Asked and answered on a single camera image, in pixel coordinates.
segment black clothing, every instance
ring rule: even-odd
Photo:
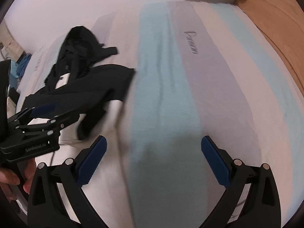
[[[95,63],[118,54],[116,47],[103,46],[87,28],[72,28],[60,48],[57,63],[44,81],[45,86],[54,90],[60,76],[66,73],[70,73],[69,81],[84,77]]]
[[[8,96],[11,98],[11,100],[12,100],[15,104],[18,103],[20,94],[16,91],[15,88],[13,88],[13,87],[10,88],[9,93],[8,93]]]
[[[48,119],[77,109],[80,114],[86,114],[77,130],[79,140],[83,140],[105,114],[103,107],[106,102],[124,101],[134,73],[134,69],[115,64],[90,68],[84,77],[69,81],[58,89],[48,91],[43,87],[27,96],[22,108],[54,103],[55,108],[41,116]]]
[[[77,109],[86,114],[78,126],[78,138],[89,136],[105,114],[105,103],[124,100],[135,73],[134,69],[115,64],[91,68],[118,53],[116,47],[103,46],[85,27],[72,28],[61,46],[57,63],[44,81],[45,87],[27,96],[22,108],[50,104],[40,116],[47,119]],[[56,89],[60,77],[67,73],[70,74],[67,84]]]

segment wooden bed frame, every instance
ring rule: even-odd
[[[276,50],[304,96],[302,1],[236,0],[236,5],[246,13]]]

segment white tag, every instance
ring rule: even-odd
[[[60,88],[60,87],[62,87],[64,85],[66,85],[67,82],[68,82],[68,80],[69,80],[69,76],[70,76],[70,73],[61,75],[60,78],[59,78],[59,81],[56,84],[55,89]]]

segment label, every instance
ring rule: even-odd
[[[34,150],[37,150],[37,149],[40,149],[40,148],[43,148],[43,147],[46,147],[46,146],[47,146],[47,144],[43,143],[43,144],[40,144],[40,145],[37,145],[37,146],[32,146],[32,147],[26,148],[25,151],[28,153],[28,152],[31,152],[31,151],[34,151]]]
[[[68,80],[69,80],[69,77],[70,77],[70,73],[61,75],[60,78],[59,78],[59,81],[56,84],[55,89],[60,88],[60,87],[62,87],[64,85],[66,85],[67,82],[68,82]]]

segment light blue stripe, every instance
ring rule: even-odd
[[[206,219],[200,118],[166,3],[146,5],[127,180],[136,228],[199,227]]]
[[[284,115],[293,160],[293,193],[286,216],[288,220],[304,200],[304,117],[278,66],[250,33],[245,23],[235,14],[232,6],[213,4],[212,7],[227,23],[230,31],[259,68],[270,85]]]

